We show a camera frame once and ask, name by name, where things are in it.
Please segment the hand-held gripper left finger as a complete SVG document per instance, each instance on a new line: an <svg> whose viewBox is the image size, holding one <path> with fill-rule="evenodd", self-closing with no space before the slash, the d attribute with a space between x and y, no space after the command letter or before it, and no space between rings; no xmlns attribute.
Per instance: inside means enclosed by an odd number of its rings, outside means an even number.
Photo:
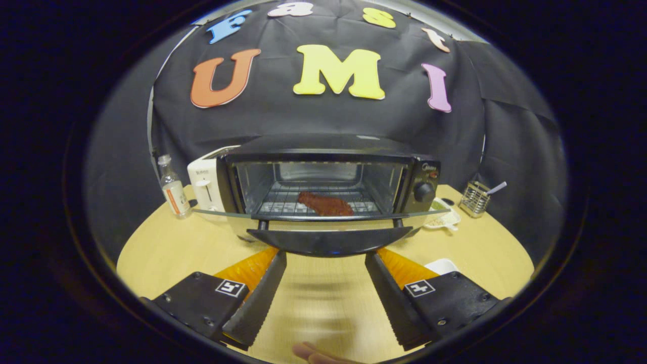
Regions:
<svg viewBox="0 0 647 364"><path fill-rule="evenodd" d="M270 247L216 275L193 272L155 299L141 302L176 328L248 350L284 276L287 257Z"/></svg>

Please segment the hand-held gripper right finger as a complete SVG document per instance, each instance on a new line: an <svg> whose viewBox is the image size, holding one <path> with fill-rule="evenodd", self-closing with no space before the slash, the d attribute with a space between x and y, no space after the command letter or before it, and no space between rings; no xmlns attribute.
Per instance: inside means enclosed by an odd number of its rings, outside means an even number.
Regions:
<svg viewBox="0 0 647 364"><path fill-rule="evenodd" d="M404 350L462 334L509 301L462 272L436 272L385 248L366 254L365 267Z"/></svg>

